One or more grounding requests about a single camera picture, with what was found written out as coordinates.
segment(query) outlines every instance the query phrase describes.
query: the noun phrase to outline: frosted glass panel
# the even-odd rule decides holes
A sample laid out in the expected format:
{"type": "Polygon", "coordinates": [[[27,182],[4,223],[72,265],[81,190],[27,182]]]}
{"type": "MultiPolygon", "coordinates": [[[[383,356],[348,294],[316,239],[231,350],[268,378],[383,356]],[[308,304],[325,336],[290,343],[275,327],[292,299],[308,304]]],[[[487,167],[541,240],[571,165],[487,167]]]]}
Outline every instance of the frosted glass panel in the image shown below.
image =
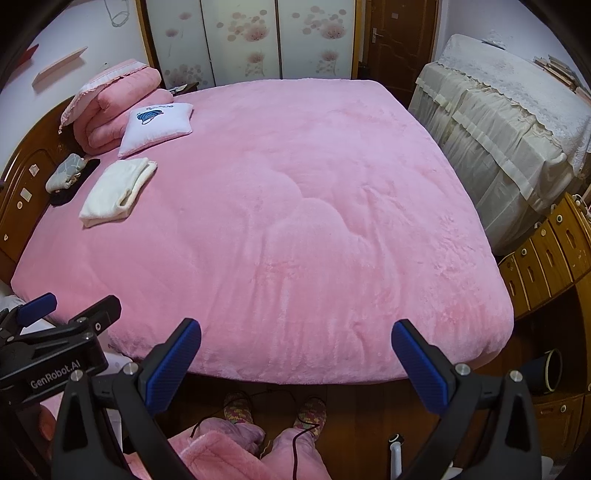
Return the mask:
{"type": "Polygon", "coordinates": [[[166,88],[215,86],[199,0],[146,0],[146,7],[166,88]]]}
{"type": "Polygon", "coordinates": [[[283,78],[351,78],[355,0],[278,0],[283,78]]]}
{"type": "Polygon", "coordinates": [[[216,85],[280,78],[274,0],[202,0],[216,85]]]}

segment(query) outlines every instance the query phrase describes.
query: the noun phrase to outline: fuzzy pink bed cover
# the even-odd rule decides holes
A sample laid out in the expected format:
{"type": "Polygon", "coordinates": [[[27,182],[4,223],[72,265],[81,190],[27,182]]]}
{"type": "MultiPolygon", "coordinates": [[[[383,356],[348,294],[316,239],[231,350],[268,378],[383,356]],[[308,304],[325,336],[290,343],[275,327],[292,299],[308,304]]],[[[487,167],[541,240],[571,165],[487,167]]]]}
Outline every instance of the fuzzy pink bed cover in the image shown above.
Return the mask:
{"type": "Polygon", "coordinates": [[[427,131],[381,85],[261,80],[178,97],[193,133],[158,163],[130,217],[84,229],[49,207],[12,281],[65,321],[121,299],[113,346],[142,358],[185,317],[191,371],[283,384],[404,378],[390,347],[409,318],[452,362],[490,361],[513,311],[476,211],[427,131]]]}

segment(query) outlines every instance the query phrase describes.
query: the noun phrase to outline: pink pants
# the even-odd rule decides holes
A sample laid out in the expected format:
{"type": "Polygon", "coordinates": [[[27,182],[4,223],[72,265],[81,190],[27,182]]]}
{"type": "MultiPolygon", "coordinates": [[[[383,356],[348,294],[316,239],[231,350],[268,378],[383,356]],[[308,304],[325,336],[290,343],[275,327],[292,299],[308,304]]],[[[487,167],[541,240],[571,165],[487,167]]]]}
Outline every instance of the pink pants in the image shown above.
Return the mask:
{"type": "MultiPolygon", "coordinates": [[[[227,420],[211,418],[204,420],[196,434],[204,435],[212,430],[223,433],[247,452],[256,453],[265,438],[265,432],[257,425],[249,423],[233,424],[227,420]]],[[[282,480],[293,479],[294,454],[293,439],[301,429],[284,430],[273,441],[271,453],[265,455],[261,462],[275,472],[282,480]]],[[[295,441],[297,448],[298,480],[330,480],[330,475],[316,450],[311,433],[305,433],[295,441]]]]}

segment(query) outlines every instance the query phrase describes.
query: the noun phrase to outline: black cable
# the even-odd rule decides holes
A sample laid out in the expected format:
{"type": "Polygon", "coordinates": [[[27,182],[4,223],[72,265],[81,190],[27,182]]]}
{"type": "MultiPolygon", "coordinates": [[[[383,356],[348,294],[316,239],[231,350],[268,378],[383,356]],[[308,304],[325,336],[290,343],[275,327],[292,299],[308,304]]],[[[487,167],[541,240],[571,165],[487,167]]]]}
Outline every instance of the black cable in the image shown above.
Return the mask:
{"type": "MultiPolygon", "coordinates": [[[[289,391],[286,390],[284,388],[279,389],[279,390],[270,390],[267,389],[265,391],[262,392],[258,392],[252,395],[249,395],[246,392],[242,392],[244,393],[245,399],[248,400],[251,405],[252,405],[252,398],[253,397],[258,397],[259,395],[264,395],[264,394],[269,394],[269,393],[277,393],[277,392],[285,392],[285,393],[289,393],[291,399],[294,401],[294,405],[297,405],[297,401],[296,398],[294,396],[294,394],[289,391]]],[[[226,403],[222,408],[217,409],[215,412],[213,412],[210,415],[207,415],[205,417],[203,417],[201,420],[199,420],[195,426],[193,427],[193,431],[191,432],[191,438],[193,438],[193,436],[195,435],[195,432],[197,431],[197,428],[199,428],[199,426],[203,423],[204,420],[207,420],[211,417],[214,417],[215,415],[217,415],[218,413],[220,413],[221,411],[223,411],[224,408],[229,407],[232,403],[234,403],[236,400],[238,400],[237,398],[234,398],[233,400],[230,400],[228,403],[226,403]]],[[[300,438],[303,434],[311,432],[312,430],[314,430],[316,427],[320,427],[319,423],[308,423],[304,420],[301,419],[300,417],[300,412],[298,412],[296,414],[296,418],[298,419],[299,422],[306,424],[306,425],[311,425],[310,428],[303,430],[302,432],[298,433],[296,436],[294,436],[294,439],[292,441],[292,448],[293,448],[293,453],[294,453],[294,471],[293,471],[293,480],[297,480],[297,464],[298,464],[298,460],[297,460],[297,445],[296,445],[296,441],[298,438],[300,438]]]]}

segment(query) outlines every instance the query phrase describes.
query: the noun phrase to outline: patterned slipper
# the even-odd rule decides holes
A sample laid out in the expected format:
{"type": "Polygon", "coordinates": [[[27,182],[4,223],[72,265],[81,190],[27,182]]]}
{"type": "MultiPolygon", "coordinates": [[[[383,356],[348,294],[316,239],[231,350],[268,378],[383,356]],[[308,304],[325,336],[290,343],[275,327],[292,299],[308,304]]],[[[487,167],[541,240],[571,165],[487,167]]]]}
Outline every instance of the patterned slipper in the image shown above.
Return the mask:
{"type": "Polygon", "coordinates": [[[253,423],[251,403],[244,392],[229,393],[223,401],[223,415],[232,423],[253,423]]]}
{"type": "Polygon", "coordinates": [[[314,441],[320,436],[320,432],[326,424],[326,404],[319,398],[309,398],[304,403],[297,415],[297,420],[294,423],[294,427],[297,429],[307,430],[313,425],[318,425],[314,429],[310,430],[310,433],[314,437],[314,441]]]}

